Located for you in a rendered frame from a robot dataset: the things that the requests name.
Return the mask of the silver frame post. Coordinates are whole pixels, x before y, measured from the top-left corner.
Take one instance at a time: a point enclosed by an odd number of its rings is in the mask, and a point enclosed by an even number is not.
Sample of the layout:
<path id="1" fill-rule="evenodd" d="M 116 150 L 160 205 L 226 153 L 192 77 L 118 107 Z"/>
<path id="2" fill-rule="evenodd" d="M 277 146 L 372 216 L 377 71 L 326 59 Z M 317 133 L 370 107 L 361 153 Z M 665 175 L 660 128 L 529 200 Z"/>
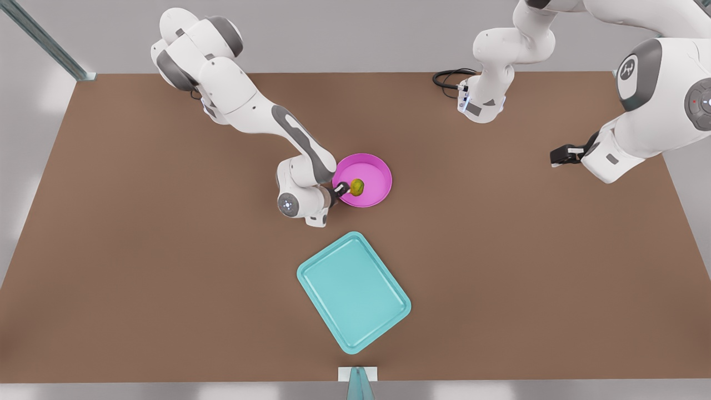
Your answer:
<path id="1" fill-rule="evenodd" d="M 346 400 L 375 400 L 371 383 L 377 380 L 377 367 L 338 367 L 338 382 L 348 383 Z"/>
<path id="2" fill-rule="evenodd" d="M 27 33 L 43 50 L 53 58 L 69 75 L 78 82 L 94 81 L 97 74 L 87 72 L 79 63 L 60 46 L 51 35 L 16 2 L 16 0 L 0 0 L 2 10 L 10 20 Z"/>

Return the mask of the teal rectangular tray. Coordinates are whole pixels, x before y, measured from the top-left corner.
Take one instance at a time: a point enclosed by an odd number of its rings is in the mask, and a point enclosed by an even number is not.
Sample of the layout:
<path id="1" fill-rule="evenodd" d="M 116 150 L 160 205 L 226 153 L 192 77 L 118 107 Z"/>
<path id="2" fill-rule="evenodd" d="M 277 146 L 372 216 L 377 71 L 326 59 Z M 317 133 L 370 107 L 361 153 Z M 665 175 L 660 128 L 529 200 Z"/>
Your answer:
<path id="1" fill-rule="evenodd" d="M 346 354 L 363 351 L 412 309 L 404 289 L 358 231 L 311 256 L 296 275 Z"/>

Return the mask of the pink round plate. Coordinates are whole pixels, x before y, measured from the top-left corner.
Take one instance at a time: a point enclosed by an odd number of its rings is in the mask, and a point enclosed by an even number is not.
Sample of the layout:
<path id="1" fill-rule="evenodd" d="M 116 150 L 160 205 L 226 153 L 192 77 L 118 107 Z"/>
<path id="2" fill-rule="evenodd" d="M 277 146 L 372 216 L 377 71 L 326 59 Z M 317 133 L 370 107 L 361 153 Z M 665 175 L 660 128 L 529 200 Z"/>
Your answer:
<path id="1" fill-rule="evenodd" d="M 388 165 L 381 158 L 368 153 L 351 154 L 338 162 L 331 182 L 337 186 L 341 182 L 350 184 L 354 179 L 363 181 L 364 191 L 359 197 L 350 193 L 341 197 L 341 201 L 351 207 L 373 207 L 388 196 L 393 185 L 393 175 Z"/>

